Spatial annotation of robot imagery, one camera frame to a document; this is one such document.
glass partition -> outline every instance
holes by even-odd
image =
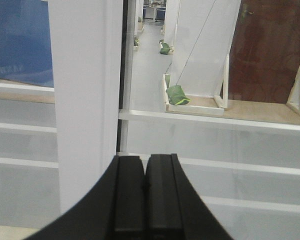
[[[117,151],[177,153],[236,240],[300,239],[300,1],[127,2]]]
[[[135,13],[129,109],[300,125],[300,2],[137,0]]]
[[[0,1],[0,240],[60,214],[48,3]]]

blue panel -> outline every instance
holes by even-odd
[[[165,15],[166,15],[166,8],[158,8],[156,12],[156,19],[165,20]]]
[[[54,86],[47,2],[0,0],[0,79]]]

wooden door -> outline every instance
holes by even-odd
[[[229,99],[285,104],[299,65],[300,0],[241,0]]]

